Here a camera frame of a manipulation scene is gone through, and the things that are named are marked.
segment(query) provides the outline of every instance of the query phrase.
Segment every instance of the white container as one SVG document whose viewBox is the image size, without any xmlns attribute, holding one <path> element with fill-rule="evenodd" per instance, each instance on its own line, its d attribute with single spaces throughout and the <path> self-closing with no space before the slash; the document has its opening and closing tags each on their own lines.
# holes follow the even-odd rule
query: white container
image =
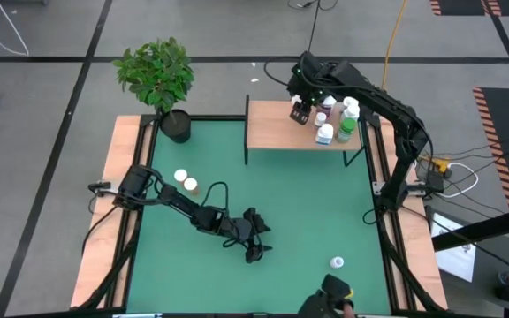
<svg viewBox="0 0 509 318">
<path fill-rule="evenodd" d="M 184 184 L 184 181 L 187 179 L 187 171 L 184 169 L 178 169 L 174 172 L 174 178 L 181 184 Z"/>
<path fill-rule="evenodd" d="M 331 111 L 333 110 L 333 106 L 335 106 L 335 103 L 337 100 L 333 98 L 333 96 L 327 96 L 325 100 L 321 104 L 317 106 L 317 112 L 324 113 L 327 118 L 331 116 Z"/>
<path fill-rule="evenodd" d="M 325 124 L 325 121 L 327 120 L 327 115 L 324 113 L 317 113 L 315 114 L 315 120 L 314 120 L 314 127 L 315 129 L 321 128 L 323 124 Z"/>
<path fill-rule="evenodd" d="M 342 257 L 337 256 L 333 257 L 329 264 L 331 265 L 332 269 L 340 269 L 343 267 L 343 265 L 345 265 L 345 261 L 343 260 Z"/>
<path fill-rule="evenodd" d="M 194 178 L 187 178 L 184 181 L 184 188 L 192 194 L 198 193 L 198 182 Z"/>
<path fill-rule="evenodd" d="M 339 123 L 347 118 L 351 118 L 354 120 L 359 120 L 359 115 L 361 113 L 361 108 L 359 107 L 359 101 L 355 100 L 352 97 L 345 97 L 343 100 L 343 113 L 341 114 L 341 119 Z"/>
<path fill-rule="evenodd" d="M 323 124 L 317 131 L 315 142 L 319 145 L 328 146 L 333 140 L 333 126 L 330 124 Z"/>
</svg>

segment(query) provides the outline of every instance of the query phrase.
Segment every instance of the table leg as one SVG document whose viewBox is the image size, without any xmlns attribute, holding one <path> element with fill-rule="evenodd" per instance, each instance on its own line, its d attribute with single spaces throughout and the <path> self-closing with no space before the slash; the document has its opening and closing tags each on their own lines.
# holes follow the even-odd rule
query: table leg
<svg viewBox="0 0 509 318">
<path fill-rule="evenodd" d="M 349 165 L 351 165 L 351 163 L 353 163 L 354 159 L 357 157 L 357 155 L 359 155 L 362 150 L 364 150 L 366 146 L 362 146 L 361 149 L 359 149 L 359 151 L 356 152 L 356 154 L 353 155 L 353 157 L 351 158 L 351 160 L 347 161 L 346 160 L 346 151 L 343 151 L 343 163 L 345 164 L 345 167 L 348 167 Z"/>
<path fill-rule="evenodd" d="M 245 165 L 248 165 L 248 104 L 250 103 L 250 96 L 245 96 L 245 139 L 243 140 L 243 151 L 245 156 Z"/>
</svg>

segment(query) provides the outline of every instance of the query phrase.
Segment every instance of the white cable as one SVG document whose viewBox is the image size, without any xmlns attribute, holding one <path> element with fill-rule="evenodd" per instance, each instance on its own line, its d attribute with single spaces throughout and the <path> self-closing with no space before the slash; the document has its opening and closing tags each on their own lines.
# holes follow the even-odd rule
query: white cable
<svg viewBox="0 0 509 318">
<path fill-rule="evenodd" d="M 15 25 L 13 24 L 13 22 L 11 21 L 11 19 L 9 18 L 7 13 L 5 12 L 5 10 L 4 10 L 3 6 L 1 5 L 1 3 L 0 3 L 0 9 L 1 9 L 1 12 L 4 14 L 4 16 L 7 18 L 7 21 L 9 21 L 9 24 L 11 24 L 11 27 L 15 31 L 15 34 L 17 35 L 17 37 L 19 38 L 19 41 L 21 41 L 21 44 L 23 44 L 23 48 L 25 48 L 25 53 L 17 52 L 17 51 L 14 51 L 12 49 L 9 49 L 6 46 L 4 46 L 1 42 L 0 42 L 0 47 L 4 48 L 6 51 L 8 51 L 8 52 L 10 52 L 12 54 L 16 54 L 16 55 L 23 56 L 23 57 L 28 57 L 30 55 L 30 53 L 28 51 L 28 47 L 25 44 L 25 42 L 23 41 L 23 38 L 21 37 L 21 34 L 19 33 L 19 31 L 17 31 L 17 28 L 15 27 Z"/>
<path fill-rule="evenodd" d="M 453 165 L 458 165 L 458 166 L 460 166 L 460 167 L 463 167 L 463 168 L 465 168 L 465 169 L 469 170 L 469 171 L 470 171 L 470 173 L 471 173 L 472 175 L 474 175 L 474 176 L 475 176 L 476 180 L 475 180 L 475 182 L 474 182 L 474 183 L 473 183 L 470 187 L 468 187 L 468 188 L 467 188 L 467 189 L 465 189 L 465 190 L 460 190 L 460 191 L 458 191 L 457 193 L 453 193 L 453 194 L 442 194 L 442 193 L 436 193 L 437 195 L 442 196 L 442 197 L 447 198 L 447 199 L 450 199 L 450 198 L 454 198 L 454 197 L 456 197 L 456 196 L 459 196 L 459 195 L 461 195 L 461 194 L 463 194 L 463 193 L 465 193 L 465 192 L 469 191 L 470 189 L 474 188 L 474 187 L 478 184 L 478 175 L 476 174 L 476 172 L 474 172 L 472 169 L 468 168 L 466 165 L 464 165 L 464 164 L 462 164 L 462 163 L 449 163 L 449 165 L 447 165 L 447 167 L 448 167 L 448 168 L 451 168 Z"/>
</svg>

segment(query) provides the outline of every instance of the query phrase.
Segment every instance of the white paper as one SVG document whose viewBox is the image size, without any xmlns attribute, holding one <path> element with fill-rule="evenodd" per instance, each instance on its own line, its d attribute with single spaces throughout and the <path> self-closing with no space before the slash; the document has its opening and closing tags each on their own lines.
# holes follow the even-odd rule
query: white paper
<svg viewBox="0 0 509 318">
<path fill-rule="evenodd" d="M 441 215 L 434 214 L 433 219 L 441 223 L 444 227 L 450 230 L 457 230 L 462 225 L 455 223 Z M 431 237 L 446 233 L 447 230 L 436 224 L 431 225 Z M 460 277 L 469 283 L 473 281 L 473 271 L 475 269 L 475 254 L 476 246 L 472 244 L 465 244 L 450 248 L 444 251 L 435 253 L 437 258 L 437 266 L 439 269 L 446 271 L 449 274 Z"/>
</svg>

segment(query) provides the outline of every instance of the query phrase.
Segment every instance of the potted plant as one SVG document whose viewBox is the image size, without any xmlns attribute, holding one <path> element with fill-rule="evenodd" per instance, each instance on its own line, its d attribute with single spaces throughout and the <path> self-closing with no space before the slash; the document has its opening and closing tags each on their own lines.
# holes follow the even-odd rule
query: potted plant
<svg viewBox="0 0 509 318">
<path fill-rule="evenodd" d="M 174 142 L 190 138 L 192 121 L 183 110 L 174 110 L 174 103 L 185 101 L 194 81 L 186 48 L 171 37 L 168 41 L 146 43 L 133 53 L 127 49 L 122 60 L 115 60 L 118 82 L 125 92 L 134 93 L 139 102 L 155 108 L 160 129 Z"/>
</svg>

